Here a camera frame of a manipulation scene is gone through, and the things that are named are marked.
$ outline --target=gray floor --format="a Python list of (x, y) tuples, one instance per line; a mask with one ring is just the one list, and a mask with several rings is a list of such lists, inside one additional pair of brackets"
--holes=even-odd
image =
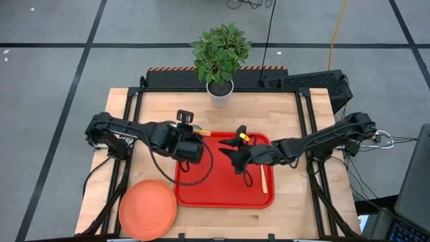
[[(85, 43), (100, 2), (0, 1), (0, 43), (6, 46), (0, 48), (0, 241), (17, 236), (83, 53), (82, 48), (4, 43)], [(396, 2), (414, 41), (430, 43), (430, 2)], [(329, 43), (342, 3), (277, 1), (270, 42)], [(250, 40), (265, 42), (270, 13), (247, 4), (231, 10), (224, 0), (107, 0), (94, 43), (191, 42), (222, 22), (236, 22)], [(408, 42), (388, 0), (350, 0), (337, 43)], [(430, 64), (430, 50), (419, 52)], [(263, 53), (253, 49), (248, 64), (260, 65)], [(327, 48), (270, 48), (266, 64), (286, 65), (290, 74), (324, 71), (328, 54)], [(90, 50), (26, 239), (73, 235), (92, 157), (83, 131), (92, 115), (104, 109), (109, 88), (136, 85), (149, 67), (193, 65), (193, 59), (189, 48)], [(347, 113), (367, 112), (379, 129), (396, 136), (417, 136), (421, 125), (430, 122), (430, 89), (411, 49), (335, 49), (333, 68), (348, 75), (355, 96)], [(413, 143), (401, 144), (353, 160), (376, 195), (388, 196), (398, 193), (412, 150)], [(355, 180), (351, 183), (358, 188)]]

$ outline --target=wooden table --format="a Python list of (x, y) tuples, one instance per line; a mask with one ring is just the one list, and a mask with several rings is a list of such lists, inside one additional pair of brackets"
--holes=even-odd
[[(110, 90), (106, 111), (122, 118), (127, 89)], [(335, 123), (326, 89), (311, 89), (312, 104), (318, 129)], [(310, 132), (306, 101), (302, 98), (307, 130)], [(130, 120), (134, 113), (134, 103)], [(260, 132), (271, 140), (286, 137), (301, 137), (300, 123), (293, 93), (233, 93), (230, 103), (222, 109), (213, 108), (207, 93), (148, 92), (143, 94), (140, 123), (175, 120), (178, 109), (194, 113), (194, 124), (205, 130), (235, 131), (241, 124), (249, 132)], [(342, 159), (335, 151), (334, 157)], [(91, 169), (106, 158), (106, 150), (95, 152)], [(163, 170), (174, 176), (175, 162), (157, 155)], [(108, 194), (113, 162), (95, 172), (87, 185), (76, 232), (85, 230), (103, 208)], [(327, 177), (333, 205), (351, 228), (359, 233), (357, 213), (349, 186), (345, 166), (334, 159), (326, 162)], [(277, 239), (317, 239), (318, 232), (312, 205), (306, 160), (300, 159), (297, 169), (290, 166), (275, 166), (275, 200), (265, 209), (191, 208), (178, 205), (173, 226), (163, 237), (177, 238), (185, 233), (187, 238), (249, 238), (264, 239), (273, 233)], [(144, 179), (159, 179), (169, 184), (153, 165), (148, 149), (137, 142), (132, 158), (129, 186)], [(327, 212), (322, 203), (325, 233), (330, 235)], [(117, 208), (112, 210), (111, 221), (115, 221)], [(110, 223), (109, 232), (114, 230)]]

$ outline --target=black keyboard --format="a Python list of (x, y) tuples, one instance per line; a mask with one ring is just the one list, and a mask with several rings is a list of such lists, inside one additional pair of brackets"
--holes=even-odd
[(390, 241), (430, 242), (430, 235), (402, 222), (395, 222)]

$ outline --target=yellow cable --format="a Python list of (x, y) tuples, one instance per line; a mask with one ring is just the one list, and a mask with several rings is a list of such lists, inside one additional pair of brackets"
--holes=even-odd
[(337, 30), (339, 29), (339, 26), (341, 25), (343, 13), (345, 13), (345, 9), (347, 8), (347, 3), (348, 3), (348, 0), (344, 0), (341, 15), (339, 16), (339, 20), (337, 20), (335, 33), (333, 34), (333, 39), (331, 40), (330, 54), (329, 54), (329, 71), (331, 69), (331, 53), (333, 51), (333, 45), (335, 44), (336, 36), (337, 36)]

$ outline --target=orange frisbee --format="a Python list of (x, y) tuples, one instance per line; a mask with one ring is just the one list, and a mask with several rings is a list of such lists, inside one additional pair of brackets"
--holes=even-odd
[(176, 209), (175, 194), (167, 184), (155, 179), (140, 181), (121, 200), (121, 226), (133, 239), (150, 241), (166, 233)]

